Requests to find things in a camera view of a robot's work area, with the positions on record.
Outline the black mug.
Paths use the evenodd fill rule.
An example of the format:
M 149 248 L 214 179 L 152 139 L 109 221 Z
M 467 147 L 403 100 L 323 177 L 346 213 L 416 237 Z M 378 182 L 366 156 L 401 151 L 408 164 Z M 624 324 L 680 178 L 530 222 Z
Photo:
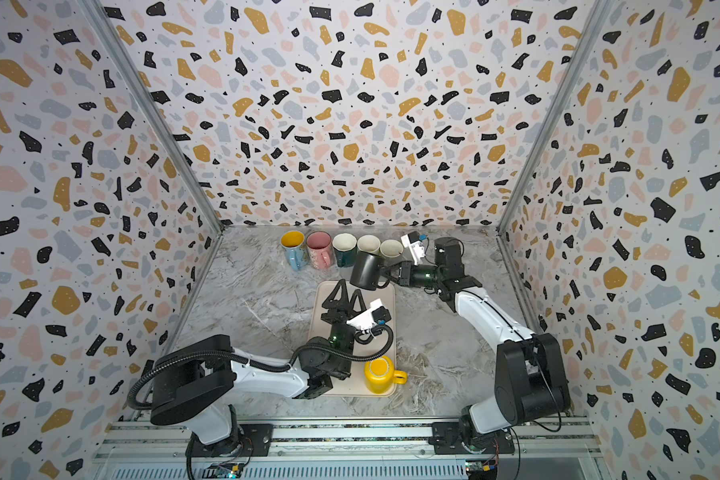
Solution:
M 385 265 L 381 257 L 360 251 L 352 269 L 350 284 L 368 291 L 386 288 L 390 280 L 383 279 L 382 273 L 384 271 Z

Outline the grey mug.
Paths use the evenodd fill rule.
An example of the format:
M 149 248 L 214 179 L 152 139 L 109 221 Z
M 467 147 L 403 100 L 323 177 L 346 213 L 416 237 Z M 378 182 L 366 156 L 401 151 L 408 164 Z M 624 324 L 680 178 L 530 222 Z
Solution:
M 393 264 L 403 259 L 404 246 L 398 240 L 390 239 L 381 243 L 379 253 L 386 265 Z

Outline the light green mug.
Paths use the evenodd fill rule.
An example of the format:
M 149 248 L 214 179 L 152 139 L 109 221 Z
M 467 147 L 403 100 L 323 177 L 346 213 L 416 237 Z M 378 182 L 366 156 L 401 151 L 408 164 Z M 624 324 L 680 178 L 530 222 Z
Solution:
M 362 235 L 357 239 L 357 248 L 359 252 L 365 252 L 371 255 L 379 255 L 381 248 L 381 240 L 375 235 Z

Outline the dark green mug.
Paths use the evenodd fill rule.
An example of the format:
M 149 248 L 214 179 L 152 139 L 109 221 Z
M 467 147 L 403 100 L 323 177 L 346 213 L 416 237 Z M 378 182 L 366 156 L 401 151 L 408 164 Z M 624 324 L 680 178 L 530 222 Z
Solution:
M 357 257 L 357 238 L 350 233 L 340 233 L 333 237 L 332 248 L 338 268 L 351 268 Z

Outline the pink patterned mug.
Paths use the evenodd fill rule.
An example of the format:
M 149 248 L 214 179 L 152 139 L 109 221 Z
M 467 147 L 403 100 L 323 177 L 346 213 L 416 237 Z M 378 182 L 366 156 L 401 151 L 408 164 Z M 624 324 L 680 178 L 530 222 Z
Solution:
M 332 237 L 324 231 L 312 232 L 306 239 L 309 259 L 313 268 L 326 270 L 333 265 Z

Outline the light blue yellow-inside mug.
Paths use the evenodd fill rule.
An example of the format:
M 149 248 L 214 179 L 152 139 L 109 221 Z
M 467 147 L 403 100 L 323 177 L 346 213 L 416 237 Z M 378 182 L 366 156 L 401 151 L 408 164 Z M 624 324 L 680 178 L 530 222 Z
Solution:
M 309 254 L 306 237 L 300 231 L 288 231 L 282 235 L 280 245 L 283 248 L 285 261 L 294 271 L 300 271 L 308 265 Z

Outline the yellow mug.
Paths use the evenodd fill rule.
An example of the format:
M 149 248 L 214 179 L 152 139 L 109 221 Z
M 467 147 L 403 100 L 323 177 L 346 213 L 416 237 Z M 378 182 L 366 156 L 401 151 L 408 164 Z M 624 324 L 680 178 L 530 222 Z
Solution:
M 406 384 L 408 374 L 397 370 L 389 357 L 382 356 L 365 363 L 364 379 L 372 394 L 382 395 L 397 385 Z

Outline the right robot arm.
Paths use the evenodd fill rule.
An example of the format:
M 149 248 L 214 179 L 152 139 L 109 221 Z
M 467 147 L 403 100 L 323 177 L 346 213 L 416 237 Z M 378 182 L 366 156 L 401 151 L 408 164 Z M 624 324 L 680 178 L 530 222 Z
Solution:
M 466 273 L 460 240 L 436 239 L 432 260 L 427 258 L 424 240 L 417 232 L 404 235 L 401 244 L 411 258 L 392 263 L 383 276 L 398 286 L 436 294 L 495 353 L 494 393 L 464 408 L 459 419 L 459 437 L 465 447 L 482 451 L 516 425 L 568 410 L 568 380 L 554 336 L 521 325 Z

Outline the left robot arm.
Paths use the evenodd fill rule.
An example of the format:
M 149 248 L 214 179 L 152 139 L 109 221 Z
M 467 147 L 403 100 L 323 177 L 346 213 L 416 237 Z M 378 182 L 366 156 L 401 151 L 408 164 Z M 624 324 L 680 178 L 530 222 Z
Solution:
M 381 300 L 366 304 L 361 291 L 348 292 L 339 281 L 322 307 L 328 336 L 309 339 L 290 359 L 237 351 L 229 336 L 213 335 L 159 359 L 130 388 L 128 407 L 149 411 L 155 425 L 187 427 L 191 443 L 205 450 L 236 449 L 241 442 L 236 411 L 222 401 L 230 390 L 314 399 L 334 381 L 348 379 L 353 364 L 376 359 L 355 354 L 354 347 L 389 330 L 390 312 Z

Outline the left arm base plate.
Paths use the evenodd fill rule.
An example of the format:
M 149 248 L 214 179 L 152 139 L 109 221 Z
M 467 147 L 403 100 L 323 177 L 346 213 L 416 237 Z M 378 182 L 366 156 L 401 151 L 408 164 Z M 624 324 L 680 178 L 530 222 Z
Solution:
M 266 457 L 271 446 L 273 430 L 273 424 L 244 423 L 235 427 L 230 437 L 210 445 L 203 444 L 195 434 L 192 434 L 185 456 L 187 458 Z

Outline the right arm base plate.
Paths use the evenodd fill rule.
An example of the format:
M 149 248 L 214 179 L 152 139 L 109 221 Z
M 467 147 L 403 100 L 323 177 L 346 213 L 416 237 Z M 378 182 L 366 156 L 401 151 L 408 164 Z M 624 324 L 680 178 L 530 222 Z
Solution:
M 457 454 L 514 454 L 515 443 L 508 430 L 477 433 L 468 422 L 435 422 L 428 444 L 436 455 Z

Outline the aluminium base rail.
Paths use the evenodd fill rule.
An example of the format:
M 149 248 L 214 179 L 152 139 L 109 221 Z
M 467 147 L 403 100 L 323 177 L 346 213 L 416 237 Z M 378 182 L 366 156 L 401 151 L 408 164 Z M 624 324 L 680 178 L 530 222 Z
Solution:
M 589 423 L 517 426 L 468 450 L 452 418 L 243 420 L 241 446 L 211 456 L 185 427 L 120 422 L 89 479 L 607 479 Z

